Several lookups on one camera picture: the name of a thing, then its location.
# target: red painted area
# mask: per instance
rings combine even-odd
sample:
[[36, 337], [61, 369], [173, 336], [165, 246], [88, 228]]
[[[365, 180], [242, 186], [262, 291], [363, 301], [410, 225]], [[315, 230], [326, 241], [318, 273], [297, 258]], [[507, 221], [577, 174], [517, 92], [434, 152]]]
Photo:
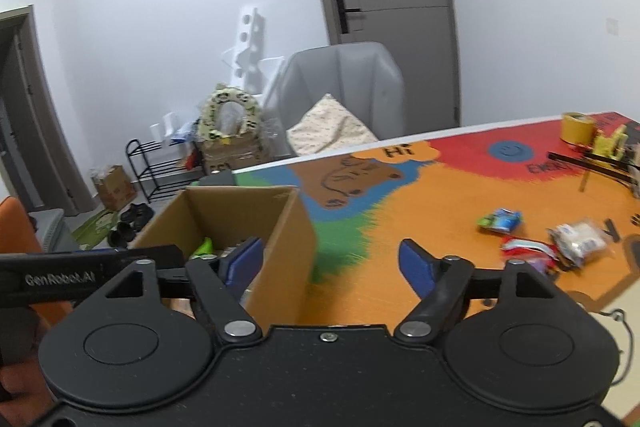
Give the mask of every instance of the red painted area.
[[[594, 118], [598, 127], [606, 134], [612, 133], [620, 124], [630, 121], [614, 112], [594, 115]], [[508, 163], [492, 157], [488, 153], [489, 147], [502, 140], [515, 140], [528, 145], [534, 151], [533, 158], [521, 163]], [[546, 157], [548, 152], [579, 156], [560, 139], [559, 120], [439, 138], [430, 140], [430, 145], [440, 152], [440, 162], [490, 178], [544, 181], [584, 172], [579, 167], [554, 162]]]

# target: blue smiley face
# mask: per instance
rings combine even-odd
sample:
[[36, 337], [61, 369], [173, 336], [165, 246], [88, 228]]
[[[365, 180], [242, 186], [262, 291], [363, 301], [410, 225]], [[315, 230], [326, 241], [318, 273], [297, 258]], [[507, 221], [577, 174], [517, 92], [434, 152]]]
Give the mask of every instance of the blue smiley face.
[[534, 152], [528, 145], [514, 140], [502, 140], [489, 146], [488, 153], [508, 163], [526, 162], [533, 158]]

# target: orange cloud shape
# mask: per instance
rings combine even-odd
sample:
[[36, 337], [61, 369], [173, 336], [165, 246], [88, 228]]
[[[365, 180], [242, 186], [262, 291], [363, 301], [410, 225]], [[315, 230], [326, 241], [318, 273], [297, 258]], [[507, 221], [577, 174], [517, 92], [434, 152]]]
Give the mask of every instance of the orange cloud shape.
[[382, 163], [404, 163], [409, 160], [417, 162], [428, 162], [440, 156], [440, 152], [429, 145], [427, 141], [414, 143], [403, 143], [390, 147], [380, 147], [367, 151], [354, 152], [351, 154], [362, 160], [373, 159]]

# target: beige patterned pillow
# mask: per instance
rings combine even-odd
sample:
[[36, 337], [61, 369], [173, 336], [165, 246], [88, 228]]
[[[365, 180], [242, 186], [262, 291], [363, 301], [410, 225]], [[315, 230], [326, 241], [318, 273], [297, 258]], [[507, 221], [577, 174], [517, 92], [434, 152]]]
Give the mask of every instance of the beige patterned pillow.
[[298, 156], [377, 142], [378, 138], [340, 102], [326, 94], [287, 131]]

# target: green mat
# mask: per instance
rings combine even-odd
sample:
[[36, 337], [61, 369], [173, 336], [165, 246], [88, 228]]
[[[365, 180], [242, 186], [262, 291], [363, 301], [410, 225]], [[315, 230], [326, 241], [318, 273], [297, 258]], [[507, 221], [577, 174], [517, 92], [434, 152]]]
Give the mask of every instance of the green mat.
[[91, 250], [107, 237], [107, 233], [118, 222], [118, 213], [106, 208], [87, 219], [74, 230], [73, 236], [78, 241], [81, 250]]

